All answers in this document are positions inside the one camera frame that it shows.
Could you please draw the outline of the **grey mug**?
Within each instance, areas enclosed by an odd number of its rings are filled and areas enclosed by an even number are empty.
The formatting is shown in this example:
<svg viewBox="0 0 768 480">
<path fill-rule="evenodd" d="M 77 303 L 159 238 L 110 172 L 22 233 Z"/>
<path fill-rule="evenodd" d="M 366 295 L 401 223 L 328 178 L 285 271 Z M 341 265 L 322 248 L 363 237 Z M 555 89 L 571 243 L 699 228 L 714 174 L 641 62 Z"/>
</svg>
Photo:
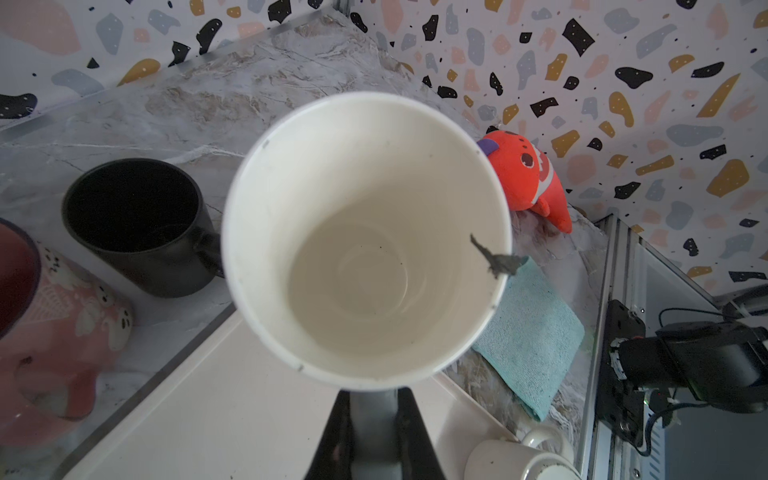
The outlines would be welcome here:
<svg viewBox="0 0 768 480">
<path fill-rule="evenodd" d="M 285 365 L 350 393 L 352 479 L 403 479 L 397 390 L 460 357 L 523 265 L 477 142 L 421 102 L 337 94 L 271 126 L 231 184 L 228 289 Z"/>
</svg>

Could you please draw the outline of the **white mug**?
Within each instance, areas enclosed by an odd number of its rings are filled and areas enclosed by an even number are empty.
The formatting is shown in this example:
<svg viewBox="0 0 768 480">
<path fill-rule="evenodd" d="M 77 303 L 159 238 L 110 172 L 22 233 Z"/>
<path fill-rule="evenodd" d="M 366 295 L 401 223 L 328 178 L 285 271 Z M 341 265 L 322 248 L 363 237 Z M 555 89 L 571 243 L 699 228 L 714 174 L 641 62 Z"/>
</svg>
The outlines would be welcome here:
<svg viewBox="0 0 768 480">
<path fill-rule="evenodd" d="M 530 430 L 520 442 L 484 440 L 468 457 L 465 479 L 580 479 L 567 437 L 549 426 Z"/>
</svg>

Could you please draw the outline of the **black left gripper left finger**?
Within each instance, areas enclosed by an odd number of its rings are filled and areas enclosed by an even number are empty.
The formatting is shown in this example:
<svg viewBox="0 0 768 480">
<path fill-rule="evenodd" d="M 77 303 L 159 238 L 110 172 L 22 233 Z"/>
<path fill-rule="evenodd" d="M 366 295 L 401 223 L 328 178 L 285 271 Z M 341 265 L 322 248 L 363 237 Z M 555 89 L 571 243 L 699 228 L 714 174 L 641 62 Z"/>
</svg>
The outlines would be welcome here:
<svg viewBox="0 0 768 480">
<path fill-rule="evenodd" d="M 341 390 L 336 396 L 304 479 L 351 480 L 353 445 L 350 393 Z"/>
</svg>

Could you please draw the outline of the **red plush monster toy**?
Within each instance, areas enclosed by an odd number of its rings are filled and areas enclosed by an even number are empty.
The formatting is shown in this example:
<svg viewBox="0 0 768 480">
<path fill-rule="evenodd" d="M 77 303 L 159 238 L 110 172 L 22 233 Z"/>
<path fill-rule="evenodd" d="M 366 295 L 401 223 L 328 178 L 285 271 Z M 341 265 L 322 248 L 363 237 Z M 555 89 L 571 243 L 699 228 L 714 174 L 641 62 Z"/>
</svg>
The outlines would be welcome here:
<svg viewBox="0 0 768 480">
<path fill-rule="evenodd" d="M 511 211 L 547 219 L 564 234 L 572 232 L 566 193 L 549 158 L 526 137 L 503 130 L 477 142 L 497 174 Z"/>
</svg>

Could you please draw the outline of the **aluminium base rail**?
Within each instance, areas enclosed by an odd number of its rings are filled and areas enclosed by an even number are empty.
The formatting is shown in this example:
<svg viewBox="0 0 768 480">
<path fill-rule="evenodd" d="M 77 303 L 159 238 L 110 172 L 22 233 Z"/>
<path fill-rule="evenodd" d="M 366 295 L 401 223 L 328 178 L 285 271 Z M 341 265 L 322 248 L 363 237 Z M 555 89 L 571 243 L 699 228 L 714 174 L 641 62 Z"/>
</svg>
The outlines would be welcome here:
<svg viewBox="0 0 768 480">
<path fill-rule="evenodd" d="M 713 320 L 712 298 L 615 214 L 598 221 L 608 237 L 575 466 L 585 479 L 668 479 L 666 429 L 657 421 L 652 452 L 641 456 L 652 390 L 628 382 L 619 346 L 655 336 L 676 320 Z"/>
</svg>

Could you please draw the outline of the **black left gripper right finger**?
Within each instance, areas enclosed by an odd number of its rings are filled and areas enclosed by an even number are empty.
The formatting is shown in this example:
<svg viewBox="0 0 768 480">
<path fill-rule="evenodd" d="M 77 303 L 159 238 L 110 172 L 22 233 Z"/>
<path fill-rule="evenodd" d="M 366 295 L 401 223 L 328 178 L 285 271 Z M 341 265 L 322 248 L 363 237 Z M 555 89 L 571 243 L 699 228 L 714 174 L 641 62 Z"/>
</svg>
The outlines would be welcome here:
<svg viewBox="0 0 768 480">
<path fill-rule="evenodd" d="M 407 387 L 398 389 L 397 402 L 395 427 L 402 478 L 445 480 L 412 390 Z"/>
</svg>

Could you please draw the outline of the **pink ghost mug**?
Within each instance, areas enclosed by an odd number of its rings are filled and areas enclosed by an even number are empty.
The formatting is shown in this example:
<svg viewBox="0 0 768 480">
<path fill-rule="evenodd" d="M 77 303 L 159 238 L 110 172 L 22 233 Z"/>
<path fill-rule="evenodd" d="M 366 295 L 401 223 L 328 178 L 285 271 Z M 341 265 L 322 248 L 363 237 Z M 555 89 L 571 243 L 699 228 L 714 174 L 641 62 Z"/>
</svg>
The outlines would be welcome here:
<svg viewBox="0 0 768 480">
<path fill-rule="evenodd" d="M 45 444 L 94 409 L 126 347 L 131 303 L 77 263 L 1 222 L 1 443 Z"/>
</svg>

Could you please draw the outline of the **beige plastic tray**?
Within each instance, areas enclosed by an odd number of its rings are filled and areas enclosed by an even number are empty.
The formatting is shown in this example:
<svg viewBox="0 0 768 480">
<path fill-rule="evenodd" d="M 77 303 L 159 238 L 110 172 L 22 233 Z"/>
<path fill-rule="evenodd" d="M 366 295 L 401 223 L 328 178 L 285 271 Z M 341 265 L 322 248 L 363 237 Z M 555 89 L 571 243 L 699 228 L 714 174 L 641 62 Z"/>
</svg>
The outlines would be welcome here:
<svg viewBox="0 0 768 480">
<path fill-rule="evenodd" d="M 291 370 L 241 315 L 68 458 L 66 479 L 301 479 L 337 390 Z"/>
</svg>

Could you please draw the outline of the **black mug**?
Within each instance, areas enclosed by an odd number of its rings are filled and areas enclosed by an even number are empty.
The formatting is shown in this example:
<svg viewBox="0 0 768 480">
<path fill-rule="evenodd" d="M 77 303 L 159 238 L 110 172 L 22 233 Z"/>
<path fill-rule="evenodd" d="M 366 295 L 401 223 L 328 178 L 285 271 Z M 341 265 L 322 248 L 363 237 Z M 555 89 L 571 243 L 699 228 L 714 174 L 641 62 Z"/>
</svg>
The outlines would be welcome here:
<svg viewBox="0 0 768 480">
<path fill-rule="evenodd" d="M 146 293 L 180 298 L 223 276 L 202 192 L 180 168 L 128 158 L 78 178 L 62 202 L 69 234 Z"/>
</svg>

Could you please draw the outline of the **teal cloth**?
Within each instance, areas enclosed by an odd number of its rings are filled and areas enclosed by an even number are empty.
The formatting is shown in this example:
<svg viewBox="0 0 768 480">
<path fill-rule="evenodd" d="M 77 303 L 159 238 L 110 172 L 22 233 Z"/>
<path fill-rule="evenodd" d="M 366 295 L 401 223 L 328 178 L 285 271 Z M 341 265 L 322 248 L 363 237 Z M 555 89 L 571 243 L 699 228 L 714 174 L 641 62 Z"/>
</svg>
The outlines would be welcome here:
<svg viewBox="0 0 768 480">
<path fill-rule="evenodd" d="M 507 279 L 498 308 L 472 349 L 500 375 L 532 419 L 546 419 L 585 329 L 533 261 Z"/>
</svg>

